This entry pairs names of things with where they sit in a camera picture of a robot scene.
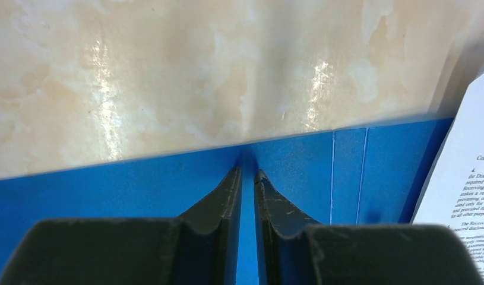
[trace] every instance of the white paper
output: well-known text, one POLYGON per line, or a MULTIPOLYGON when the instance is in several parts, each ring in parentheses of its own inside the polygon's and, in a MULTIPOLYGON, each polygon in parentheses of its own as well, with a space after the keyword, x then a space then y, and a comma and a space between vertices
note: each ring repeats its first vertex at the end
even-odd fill
POLYGON ((455 231, 484 279, 484 73, 466 91, 413 223, 455 231))

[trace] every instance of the black plastic part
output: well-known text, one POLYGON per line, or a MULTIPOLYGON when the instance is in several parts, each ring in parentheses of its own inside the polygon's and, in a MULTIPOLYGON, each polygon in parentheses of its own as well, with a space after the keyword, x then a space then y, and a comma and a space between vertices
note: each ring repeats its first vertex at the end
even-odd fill
POLYGON ((483 284, 458 237, 441 226, 329 226, 255 178, 260 284, 483 284))
POLYGON ((241 169, 177 218, 51 219, 26 234, 7 284, 234 284, 241 169))

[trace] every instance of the beige tile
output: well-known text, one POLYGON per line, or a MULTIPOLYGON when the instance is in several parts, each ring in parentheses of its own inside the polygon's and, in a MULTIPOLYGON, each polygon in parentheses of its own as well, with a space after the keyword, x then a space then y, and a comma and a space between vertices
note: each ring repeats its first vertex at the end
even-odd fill
POLYGON ((456 111, 484 1, 0 0, 0 178, 456 111))

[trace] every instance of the glossy tile surface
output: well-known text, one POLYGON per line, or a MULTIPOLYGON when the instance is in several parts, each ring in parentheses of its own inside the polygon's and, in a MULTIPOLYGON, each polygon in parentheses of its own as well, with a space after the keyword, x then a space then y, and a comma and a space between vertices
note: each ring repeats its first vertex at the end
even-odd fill
POLYGON ((484 1, 0 0, 0 178, 454 114, 484 1))

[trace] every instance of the blue folder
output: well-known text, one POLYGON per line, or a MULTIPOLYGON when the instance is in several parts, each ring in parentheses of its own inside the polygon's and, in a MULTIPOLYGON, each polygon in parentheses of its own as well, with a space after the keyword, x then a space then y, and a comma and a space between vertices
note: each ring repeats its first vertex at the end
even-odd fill
MULTIPOLYGON (((212 191, 240 153, 325 224, 407 223, 451 119, 348 129, 0 180, 0 271, 37 221, 174 217, 212 191)), ((238 284, 257 284, 255 169, 242 163, 238 284)))

